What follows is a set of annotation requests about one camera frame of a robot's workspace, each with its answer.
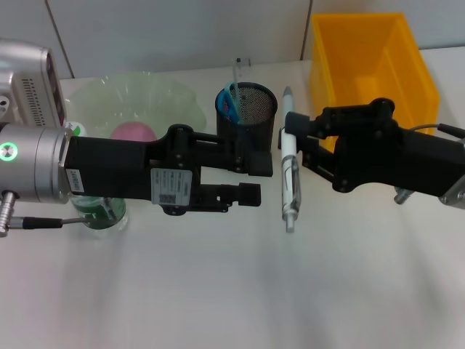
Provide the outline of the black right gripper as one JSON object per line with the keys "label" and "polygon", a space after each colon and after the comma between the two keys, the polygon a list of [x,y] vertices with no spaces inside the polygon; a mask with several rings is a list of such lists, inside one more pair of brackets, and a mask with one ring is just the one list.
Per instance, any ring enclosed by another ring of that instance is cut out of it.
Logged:
{"label": "black right gripper", "polygon": [[[280,129],[282,182],[299,182],[302,166],[349,193],[368,183],[381,183],[441,197],[464,176],[464,146],[403,129],[392,118],[393,102],[326,107],[313,120],[296,112]],[[319,139],[338,136],[333,154]]]}

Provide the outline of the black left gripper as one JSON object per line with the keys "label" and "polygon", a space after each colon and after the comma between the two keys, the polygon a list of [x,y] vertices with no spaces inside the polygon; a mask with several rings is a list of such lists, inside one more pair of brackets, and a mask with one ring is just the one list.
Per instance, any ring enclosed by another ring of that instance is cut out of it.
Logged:
{"label": "black left gripper", "polygon": [[200,185],[200,167],[187,157],[194,135],[191,127],[175,124],[151,142],[72,137],[65,157],[70,191],[146,200],[169,215],[192,211]]}

